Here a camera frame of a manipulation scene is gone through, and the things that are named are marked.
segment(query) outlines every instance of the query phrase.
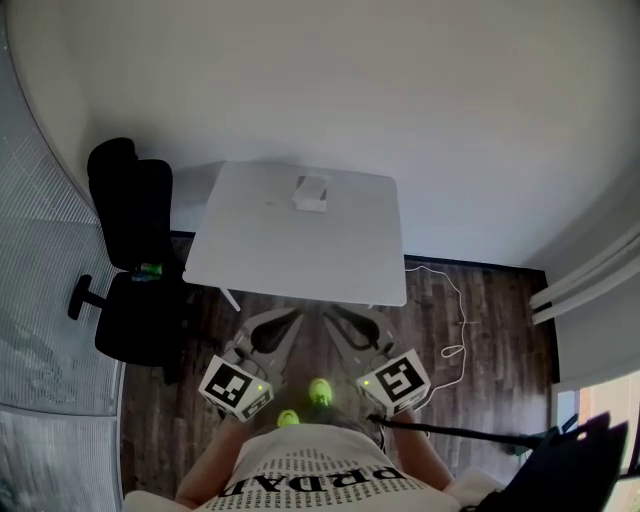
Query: hand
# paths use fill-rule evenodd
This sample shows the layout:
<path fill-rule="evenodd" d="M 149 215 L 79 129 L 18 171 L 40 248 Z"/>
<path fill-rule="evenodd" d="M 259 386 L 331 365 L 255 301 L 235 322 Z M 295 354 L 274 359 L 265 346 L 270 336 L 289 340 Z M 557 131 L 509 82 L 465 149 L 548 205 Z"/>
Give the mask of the hand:
<path fill-rule="evenodd" d="M 416 413 L 411 408 L 399 412 L 393 418 L 391 418 L 391 420 L 397 421 L 398 423 L 418 423 Z"/>

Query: white wall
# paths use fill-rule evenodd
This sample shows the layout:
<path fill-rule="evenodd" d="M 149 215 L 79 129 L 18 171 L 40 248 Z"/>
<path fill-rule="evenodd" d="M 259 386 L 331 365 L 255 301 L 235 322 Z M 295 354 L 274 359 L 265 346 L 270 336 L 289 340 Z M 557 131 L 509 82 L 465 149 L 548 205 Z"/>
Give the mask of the white wall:
<path fill-rule="evenodd" d="M 393 176 L 406 253 L 528 263 L 637 150 L 632 0 L 59 1 L 102 135 Z"/>
<path fill-rule="evenodd" d="M 575 270 L 640 219 L 640 162 L 535 262 L 553 282 Z M 560 380 L 576 389 L 640 369 L 640 275 L 555 321 Z"/>
<path fill-rule="evenodd" d="M 86 162 L 99 137 L 65 39 L 60 2 L 11 0 L 7 23 L 29 108 L 57 160 L 91 203 Z"/>

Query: black office chair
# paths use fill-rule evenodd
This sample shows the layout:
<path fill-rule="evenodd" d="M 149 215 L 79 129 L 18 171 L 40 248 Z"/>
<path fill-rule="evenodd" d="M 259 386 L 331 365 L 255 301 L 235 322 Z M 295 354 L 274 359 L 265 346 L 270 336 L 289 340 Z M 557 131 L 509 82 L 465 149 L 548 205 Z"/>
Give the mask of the black office chair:
<path fill-rule="evenodd" d="M 171 245 L 171 168 L 161 160 L 138 160 L 133 141 L 118 138 L 91 152 L 87 171 L 109 259 L 124 272 L 106 299 L 89 291 L 91 276 L 83 275 L 68 314 L 77 320 L 85 302 L 102 308 L 96 348 L 125 363 L 162 366 L 165 380 L 175 381 L 190 291 Z M 161 264 L 162 277 L 134 280 L 145 263 Z"/>

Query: black and white marker cube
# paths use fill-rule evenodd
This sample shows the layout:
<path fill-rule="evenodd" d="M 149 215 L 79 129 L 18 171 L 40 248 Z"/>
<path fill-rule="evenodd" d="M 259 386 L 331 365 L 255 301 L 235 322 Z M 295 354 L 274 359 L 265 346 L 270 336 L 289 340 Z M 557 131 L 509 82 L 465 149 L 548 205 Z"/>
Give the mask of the black and white marker cube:
<path fill-rule="evenodd" d="M 213 405 L 243 422 L 273 400 L 268 382 L 218 356 L 213 356 L 198 391 Z"/>
<path fill-rule="evenodd" d="M 360 377 L 356 384 L 386 416 L 410 408 L 426 397 L 431 387 L 427 372 L 413 349 Z"/>

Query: green object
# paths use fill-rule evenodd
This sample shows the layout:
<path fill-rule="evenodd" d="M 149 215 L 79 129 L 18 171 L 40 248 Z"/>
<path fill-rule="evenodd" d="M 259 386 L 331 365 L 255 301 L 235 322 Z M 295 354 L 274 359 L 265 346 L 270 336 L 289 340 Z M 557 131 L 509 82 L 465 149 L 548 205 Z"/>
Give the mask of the green object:
<path fill-rule="evenodd" d="M 309 397 L 313 404 L 331 405 L 333 400 L 331 385 L 325 379 L 313 379 L 309 386 Z"/>
<path fill-rule="evenodd" d="M 286 427 L 288 425 L 300 425 L 300 419 L 298 418 L 298 414 L 296 411 L 292 411 L 291 409 L 284 410 L 278 416 L 278 426 L 280 428 Z"/>
<path fill-rule="evenodd" d="M 162 263 L 143 263 L 140 265 L 140 272 L 142 274 L 162 277 Z"/>

